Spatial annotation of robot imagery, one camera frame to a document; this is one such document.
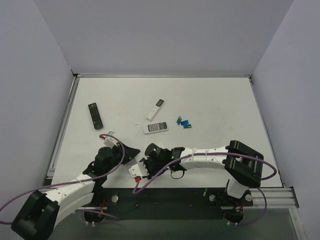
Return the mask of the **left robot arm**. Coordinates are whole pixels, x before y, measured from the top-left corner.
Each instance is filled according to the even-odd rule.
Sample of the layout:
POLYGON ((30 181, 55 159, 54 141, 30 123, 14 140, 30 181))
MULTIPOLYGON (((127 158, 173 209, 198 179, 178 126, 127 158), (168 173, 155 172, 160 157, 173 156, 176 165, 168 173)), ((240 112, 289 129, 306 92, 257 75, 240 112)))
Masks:
POLYGON ((127 164, 139 153, 139 149, 123 143, 100 148, 94 161, 70 184, 30 194, 11 229, 24 240, 47 240, 55 226, 78 208, 100 204, 103 199, 100 190, 107 180, 106 174, 120 164, 127 164))

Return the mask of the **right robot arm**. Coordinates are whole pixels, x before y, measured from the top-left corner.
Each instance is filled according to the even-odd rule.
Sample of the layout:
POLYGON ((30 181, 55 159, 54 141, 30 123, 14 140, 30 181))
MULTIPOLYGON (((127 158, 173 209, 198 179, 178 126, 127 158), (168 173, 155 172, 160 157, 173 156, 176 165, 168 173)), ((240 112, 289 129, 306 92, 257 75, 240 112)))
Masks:
POLYGON ((151 143, 144 155, 146 159, 141 162, 149 180, 163 167, 174 172, 210 168, 225 170, 231 175, 226 194, 232 198, 241 199, 247 189, 261 186, 264 156, 237 140, 230 141, 227 146, 209 149, 166 149, 151 143))

